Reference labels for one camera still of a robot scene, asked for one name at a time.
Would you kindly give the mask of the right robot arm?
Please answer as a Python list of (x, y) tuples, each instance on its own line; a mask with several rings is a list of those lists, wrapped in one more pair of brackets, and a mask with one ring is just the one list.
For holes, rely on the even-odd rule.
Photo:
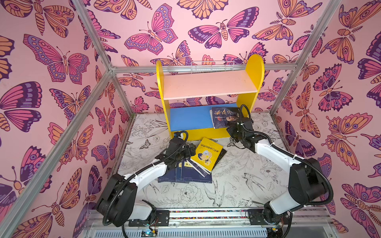
[(234, 142), (240, 142), (245, 149), (264, 156), (289, 175), (288, 190), (267, 202), (262, 213), (254, 216), (257, 220), (272, 225), (289, 212), (332, 202), (332, 185), (317, 160), (305, 159), (275, 145), (267, 134), (252, 129), (249, 118), (229, 122), (227, 132)]

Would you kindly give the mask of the dark blue portrait book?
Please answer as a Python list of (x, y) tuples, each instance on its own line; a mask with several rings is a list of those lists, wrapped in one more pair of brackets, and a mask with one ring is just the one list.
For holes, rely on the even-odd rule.
[(209, 112), (213, 128), (222, 129), (239, 119), (240, 110), (237, 107), (212, 107)]

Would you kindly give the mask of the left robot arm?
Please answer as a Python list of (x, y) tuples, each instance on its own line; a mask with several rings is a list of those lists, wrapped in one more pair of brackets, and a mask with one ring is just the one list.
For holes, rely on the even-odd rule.
[(137, 200), (137, 194), (151, 182), (165, 175), (183, 160), (195, 155), (195, 146), (188, 144), (187, 131), (175, 132), (169, 146), (142, 169), (127, 175), (112, 175), (95, 210), (103, 216), (104, 226), (122, 227), (128, 221), (151, 225), (156, 221), (157, 208), (147, 200)]

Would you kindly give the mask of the yellow cartoon boy book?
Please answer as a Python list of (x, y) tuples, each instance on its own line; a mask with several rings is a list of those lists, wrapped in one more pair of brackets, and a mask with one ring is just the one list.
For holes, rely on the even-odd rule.
[(195, 155), (190, 158), (194, 164), (200, 166), (207, 173), (211, 173), (223, 146), (215, 141), (203, 138), (195, 150)]

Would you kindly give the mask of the black Murphy's law book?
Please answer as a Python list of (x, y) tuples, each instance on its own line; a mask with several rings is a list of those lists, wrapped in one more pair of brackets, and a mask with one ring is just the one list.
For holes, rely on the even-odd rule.
[(216, 160), (216, 162), (215, 162), (215, 164), (214, 164), (214, 166), (213, 167), (215, 167), (218, 163), (219, 163), (219, 161), (224, 157), (224, 155), (226, 154), (226, 150), (225, 149), (222, 149), (221, 150), (221, 152), (220, 152), (220, 154), (219, 154), (219, 156), (217, 157), (217, 160)]

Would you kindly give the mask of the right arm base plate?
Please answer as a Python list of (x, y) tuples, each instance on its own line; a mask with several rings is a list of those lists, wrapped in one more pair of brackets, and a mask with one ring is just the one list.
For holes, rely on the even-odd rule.
[(275, 214), (270, 208), (249, 209), (246, 216), (251, 225), (281, 226), (290, 223), (290, 215), (287, 212)]

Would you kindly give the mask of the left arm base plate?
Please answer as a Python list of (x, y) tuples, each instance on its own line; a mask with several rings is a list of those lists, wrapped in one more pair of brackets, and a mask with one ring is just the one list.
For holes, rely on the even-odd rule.
[(170, 220), (169, 210), (156, 210), (146, 220), (130, 220), (129, 227), (168, 227)]

